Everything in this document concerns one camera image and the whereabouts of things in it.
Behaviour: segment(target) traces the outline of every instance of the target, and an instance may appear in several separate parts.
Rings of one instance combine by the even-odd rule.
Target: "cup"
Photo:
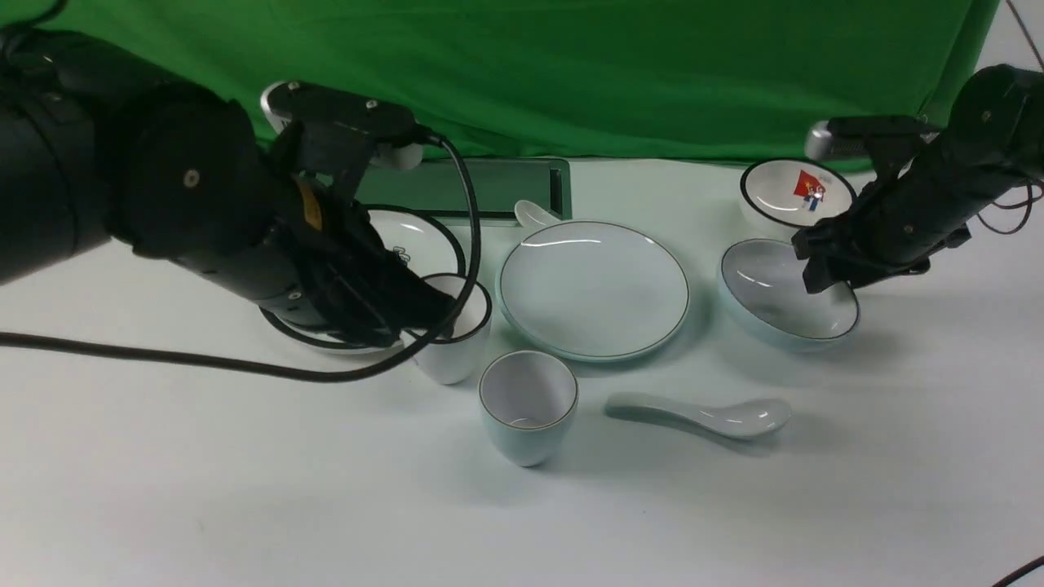
[[[487,368],[478,398],[493,446],[512,463],[532,467],[562,444],[576,414],[579,389],[573,372],[557,358],[517,351]]]
[[[429,275],[424,281],[454,298],[460,296],[465,284],[462,276],[451,273]],[[437,383],[452,385],[464,381],[478,369],[478,363],[482,360],[485,343],[490,338],[492,313],[490,292],[476,283],[453,324],[452,334],[432,341],[414,355],[413,360],[425,375]],[[404,345],[409,346],[423,334],[423,331],[403,330],[400,337]]]

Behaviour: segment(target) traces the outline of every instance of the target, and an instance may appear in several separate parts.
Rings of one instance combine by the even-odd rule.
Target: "ceramic dish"
[[[737,242],[721,256],[718,295],[726,311],[752,336],[785,350],[823,349],[855,329],[859,301],[847,283],[810,296],[803,268],[786,242]]]
[[[764,236],[789,240],[848,210],[855,190],[845,178],[811,161],[769,159],[746,168],[739,180],[743,217]]]
[[[635,358],[674,334],[689,311],[678,260],[635,230],[592,220],[543,228],[508,255],[496,281],[508,323],[575,360]]]
[[[399,261],[420,277],[434,274],[464,275],[464,250],[456,237],[442,222],[424,214],[397,206],[367,206],[370,222]],[[262,310],[265,320],[283,334],[313,349],[335,355],[359,355],[381,352],[387,348],[346,343],[329,334],[316,334],[294,328],[275,314]]]

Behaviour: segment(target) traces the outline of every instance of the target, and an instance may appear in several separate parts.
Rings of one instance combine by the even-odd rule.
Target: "ceramic spoon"
[[[528,199],[520,199],[515,203],[515,219],[527,229],[542,229],[562,221],[541,208],[536,202]]]
[[[727,407],[704,407],[673,399],[623,392],[606,401],[610,418],[650,424],[664,419],[682,421],[734,440],[751,440],[778,430],[790,419],[790,404],[781,399],[758,399]]]

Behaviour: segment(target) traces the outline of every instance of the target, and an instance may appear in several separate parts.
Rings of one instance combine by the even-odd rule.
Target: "green backdrop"
[[[3,21],[50,0],[4,0]],[[467,155],[752,160],[809,124],[945,121],[999,0],[71,0],[75,28],[247,104],[302,78]]]

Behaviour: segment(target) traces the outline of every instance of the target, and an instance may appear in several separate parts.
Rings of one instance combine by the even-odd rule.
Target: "white tabletop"
[[[1019,42],[1001,7],[982,65],[1031,67],[998,49]],[[848,344],[794,356],[714,303],[718,256],[750,236],[738,178],[573,164],[575,215],[662,239],[698,305],[650,359],[577,366],[576,425],[538,470],[485,441],[474,381],[441,388],[411,366],[317,385],[0,350],[0,585],[989,585],[1040,555],[1041,220],[1007,238],[973,226],[929,275],[861,290]],[[484,283],[519,231],[483,233]],[[0,327],[361,365],[120,244],[0,288]],[[497,315],[487,359],[521,346]],[[637,389],[782,397],[796,416],[743,447],[600,414]]]

